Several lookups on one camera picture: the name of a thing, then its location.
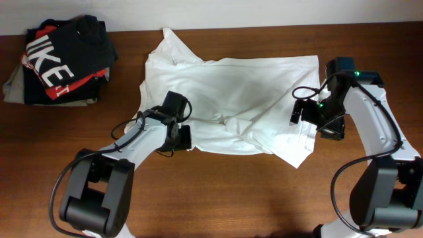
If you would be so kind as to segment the white t-shirt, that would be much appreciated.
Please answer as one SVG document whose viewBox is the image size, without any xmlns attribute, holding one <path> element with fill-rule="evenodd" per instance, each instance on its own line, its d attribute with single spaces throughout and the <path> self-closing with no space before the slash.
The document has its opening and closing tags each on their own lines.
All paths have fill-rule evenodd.
<svg viewBox="0 0 423 238">
<path fill-rule="evenodd" d="M 291 124 L 297 97 L 319 86 L 317 56 L 205 61 L 169 28 L 145 63 L 140 110 L 163 103 L 168 92 L 191 103 L 185 113 L 192 145 L 227 155 L 274 154 L 299 167 L 312 154 L 316 127 Z"/>
</svg>

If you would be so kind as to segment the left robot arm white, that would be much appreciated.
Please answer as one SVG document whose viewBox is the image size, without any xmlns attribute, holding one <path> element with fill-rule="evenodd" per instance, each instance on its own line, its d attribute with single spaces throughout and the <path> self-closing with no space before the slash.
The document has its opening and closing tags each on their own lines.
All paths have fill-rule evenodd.
<svg viewBox="0 0 423 238">
<path fill-rule="evenodd" d="M 186 110 L 192 110 L 190 101 L 169 91 L 161 105 L 138 112 L 133 127 L 114 143 L 98 151 L 80 150 L 54 185 L 57 189 L 69 175 L 59 218 L 74 230 L 60 228 L 54 219 L 55 191 L 48 208 L 54 229 L 71 237 L 131 237 L 126 220 L 135 170 L 154 152 L 172 157 L 191 148 Z"/>
</svg>

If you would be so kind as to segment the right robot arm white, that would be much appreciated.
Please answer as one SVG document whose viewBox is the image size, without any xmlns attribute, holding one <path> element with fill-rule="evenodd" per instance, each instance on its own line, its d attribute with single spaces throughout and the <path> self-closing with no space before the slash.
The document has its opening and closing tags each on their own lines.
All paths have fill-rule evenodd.
<svg viewBox="0 0 423 238">
<path fill-rule="evenodd" d="M 320 118 L 342 113 L 353 119 L 365 157 L 343 165 L 367 162 L 350 193 L 349 210 L 318 225 L 314 237 L 382 237 L 422 227 L 422 157 L 408 142 L 389 108 L 385 84 L 374 71 L 358 71 L 354 60 L 337 57 L 325 67 L 329 96 L 320 105 Z"/>
</svg>

